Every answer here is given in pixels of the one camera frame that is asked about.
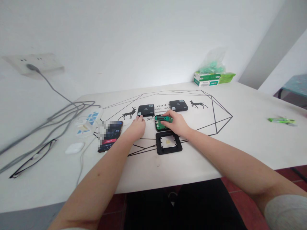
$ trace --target red floor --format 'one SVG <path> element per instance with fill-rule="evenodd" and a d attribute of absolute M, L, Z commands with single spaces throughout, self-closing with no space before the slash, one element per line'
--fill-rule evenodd
<path fill-rule="evenodd" d="M 299 170 L 305 177 L 307 177 L 307 165 L 298 166 L 296 169 Z M 307 183 L 304 182 L 290 168 L 279 169 L 276 171 L 307 192 Z M 269 230 L 263 215 L 257 208 L 254 201 L 227 178 L 223 177 L 222 181 L 225 184 L 225 187 L 227 188 L 230 196 L 232 197 L 232 200 L 235 203 L 239 213 L 241 214 L 247 229 Z M 179 191 L 180 187 L 181 186 L 174 186 L 173 189 Z M 114 195 L 100 220 L 98 230 L 123 229 L 126 205 L 126 194 Z"/>

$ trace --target deer silhouette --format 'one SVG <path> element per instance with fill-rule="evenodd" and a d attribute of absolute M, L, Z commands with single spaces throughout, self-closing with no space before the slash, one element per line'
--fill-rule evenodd
<path fill-rule="evenodd" d="M 203 109 L 204 109 L 204 106 L 206 106 L 206 105 L 204 105 L 203 102 L 200 102 L 200 103 L 194 103 L 193 101 L 190 101 L 190 102 L 192 104 L 192 107 L 196 106 L 197 109 L 198 109 L 198 107 L 197 107 L 198 105 L 201 105 Z"/>
<path fill-rule="evenodd" d="M 135 111 L 136 111 L 136 108 L 135 108 L 135 107 L 134 107 L 134 108 L 132 107 L 132 109 L 133 109 L 133 110 L 132 110 L 130 113 L 124 113 L 120 118 L 123 117 L 123 118 L 125 119 L 125 117 L 126 117 L 127 115 L 130 115 L 130 119 L 131 119 L 131 118 L 132 118 L 132 115 L 133 115 L 133 114 L 135 113 Z"/>

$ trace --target cardboard box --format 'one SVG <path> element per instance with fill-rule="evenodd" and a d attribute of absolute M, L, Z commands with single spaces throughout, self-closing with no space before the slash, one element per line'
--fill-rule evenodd
<path fill-rule="evenodd" d="M 217 80 L 208 80 L 208 81 L 198 81 L 196 78 L 194 78 L 194 82 L 199 87 L 201 87 L 201 86 L 214 86 L 214 85 L 218 85 L 219 79 L 217 79 Z"/>
<path fill-rule="evenodd" d="M 205 73 L 194 73 L 194 78 L 196 78 L 197 81 L 210 81 L 210 80 L 218 80 L 221 77 L 219 73 L 217 74 L 205 74 Z"/>
<path fill-rule="evenodd" d="M 219 84 L 231 82 L 231 80 L 235 75 L 236 75 L 235 73 L 222 73 Z"/>

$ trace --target hand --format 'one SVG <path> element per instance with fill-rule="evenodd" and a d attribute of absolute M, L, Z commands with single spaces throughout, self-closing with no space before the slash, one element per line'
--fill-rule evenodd
<path fill-rule="evenodd" d="M 170 128 L 177 135 L 187 138 L 188 133 L 192 131 L 181 114 L 176 113 L 173 110 L 168 110 L 165 114 L 163 114 L 163 116 L 171 116 L 173 118 L 172 123 L 161 121 L 161 124 L 167 128 Z"/>
<path fill-rule="evenodd" d="M 123 136 L 134 143 L 144 135 L 145 125 L 143 115 L 136 116 L 129 128 L 123 133 Z"/>

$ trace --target wall outlet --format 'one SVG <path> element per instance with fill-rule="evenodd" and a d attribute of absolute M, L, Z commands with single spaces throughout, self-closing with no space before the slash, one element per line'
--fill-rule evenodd
<path fill-rule="evenodd" d="M 4 56 L 3 59 L 7 61 L 21 75 L 25 76 L 30 76 L 36 73 L 35 71 L 28 69 L 26 66 L 27 64 L 32 64 L 36 66 L 41 72 L 48 72 L 59 69 L 64 70 L 64 66 L 57 60 L 56 56 L 52 53 L 12 55 Z"/>

